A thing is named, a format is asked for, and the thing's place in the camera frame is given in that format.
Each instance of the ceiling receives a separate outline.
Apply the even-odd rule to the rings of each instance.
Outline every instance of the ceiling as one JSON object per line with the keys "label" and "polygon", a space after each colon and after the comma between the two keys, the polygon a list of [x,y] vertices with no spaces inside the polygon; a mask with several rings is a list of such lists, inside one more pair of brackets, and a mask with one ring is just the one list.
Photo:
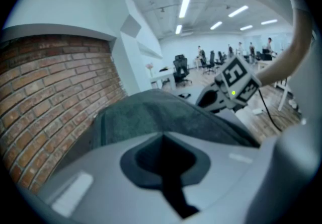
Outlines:
{"label": "ceiling", "polygon": [[[240,28],[277,19],[286,23],[278,14],[256,0],[190,0],[186,16],[179,18],[182,0],[134,0],[142,11],[158,39],[175,35],[177,25],[183,25],[182,32],[198,33],[241,33]],[[247,5],[249,9],[228,17],[236,9]],[[222,21],[215,30],[210,27]]]}

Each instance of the white desk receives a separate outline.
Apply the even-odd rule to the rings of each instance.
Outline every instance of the white desk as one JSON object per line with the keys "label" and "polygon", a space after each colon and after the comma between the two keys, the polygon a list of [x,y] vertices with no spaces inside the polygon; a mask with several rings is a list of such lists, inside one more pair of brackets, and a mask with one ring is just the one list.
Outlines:
{"label": "white desk", "polygon": [[150,82],[154,83],[156,82],[157,85],[157,81],[158,80],[166,80],[169,79],[170,80],[170,86],[171,86],[171,90],[175,90],[176,89],[176,82],[175,82],[175,78],[173,76],[173,71],[172,70],[166,70],[166,71],[162,71],[162,72],[158,72],[156,74],[153,75],[153,77],[150,78]]}

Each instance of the person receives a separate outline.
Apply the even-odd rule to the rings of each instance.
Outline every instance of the person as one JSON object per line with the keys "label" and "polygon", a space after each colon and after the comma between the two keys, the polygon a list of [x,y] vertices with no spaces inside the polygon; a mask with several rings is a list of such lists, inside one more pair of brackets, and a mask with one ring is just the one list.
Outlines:
{"label": "person", "polygon": [[[299,72],[297,75],[298,80],[296,83],[301,83],[301,90],[309,90],[309,85],[304,82],[302,75],[307,75],[312,73],[312,69],[318,69],[317,64],[317,51],[318,46],[321,45],[320,36],[312,43],[311,38],[313,31],[313,19],[310,11],[304,0],[291,0],[291,5],[293,8],[293,37],[290,45],[282,53],[280,53],[277,58],[267,67],[263,68],[256,74],[256,77],[261,81],[262,86],[266,86],[283,80],[294,74],[295,70]],[[268,38],[267,49],[271,50],[272,39]],[[303,59],[307,55],[306,61],[302,63]],[[320,112],[316,109],[316,105],[313,104],[314,100],[307,100],[305,97],[300,98],[302,103],[305,103],[305,110],[307,115],[317,116]],[[289,104],[293,108],[297,108],[297,103],[295,100],[290,100]]]}
{"label": "person", "polygon": [[266,49],[269,50],[270,54],[273,52],[271,47],[272,38],[268,38]]}
{"label": "person", "polygon": [[229,58],[232,58],[233,57],[233,50],[232,50],[232,47],[231,46],[229,46],[229,48],[228,48],[228,57]]}
{"label": "person", "polygon": [[243,47],[241,46],[241,42],[238,43],[238,49],[236,50],[236,54],[238,53],[238,55],[243,53]]}
{"label": "person", "polygon": [[252,43],[250,44],[250,64],[255,64],[255,47]]}
{"label": "person", "polygon": [[202,52],[202,48],[200,46],[198,46],[198,57],[199,58],[202,58],[201,52]]}

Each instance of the table leg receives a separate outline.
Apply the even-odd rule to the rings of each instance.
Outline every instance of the table leg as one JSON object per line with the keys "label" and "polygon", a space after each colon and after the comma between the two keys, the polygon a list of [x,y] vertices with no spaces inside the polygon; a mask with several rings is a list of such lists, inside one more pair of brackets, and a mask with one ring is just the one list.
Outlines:
{"label": "table leg", "polygon": [[170,77],[169,77],[169,79],[170,79],[170,86],[171,86],[171,90],[172,90],[172,91],[174,91],[174,90],[176,89],[176,82],[175,82],[175,78],[174,78],[174,76],[172,75],[172,76],[170,76]]}
{"label": "table leg", "polygon": [[284,93],[283,93],[283,96],[282,96],[282,100],[280,102],[280,105],[278,106],[278,111],[281,111],[282,110],[282,107],[285,103],[285,100],[286,100],[286,97],[287,97],[287,93],[288,93],[288,87],[286,85],[285,89],[284,89]]}

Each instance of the wooden floor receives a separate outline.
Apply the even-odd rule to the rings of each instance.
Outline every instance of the wooden floor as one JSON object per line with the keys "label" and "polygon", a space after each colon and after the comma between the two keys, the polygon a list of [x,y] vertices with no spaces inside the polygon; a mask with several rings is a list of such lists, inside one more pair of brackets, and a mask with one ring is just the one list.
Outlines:
{"label": "wooden floor", "polygon": [[[208,84],[213,82],[215,74],[202,74],[202,71],[202,69],[190,70],[190,74],[187,76],[187,79],[192,81],[192,84],[190,86],[207,86]],[[179,84],[177,86],[177,89],[181,88],[183,88],[183,86]],[[165,83],[162,89],[170,92],[170,83]],[[280,129],[285,130],[287,127],[296,125],[300,122],[300,114],[298,114],[288,104],[288,100],[291,99],[290,95],[288,95],[282,110],[278,111],[277,109],[282,99],[283,91],[279,88],[274,88],[273,86],[266,86],[261,88],[261,92],[275,124]],[[252,110],[257,108],[262,108],[264,112],[260,115],[254,115],[252,113]],[[269,116],[265,110],[265,106],[258,92],[256,92],[248,101],[248,106],[236,112],[236,116],[259,142],[262,142],[265,138],[280,134],[278,129],[276,129],[276,127],[269,119]]]}

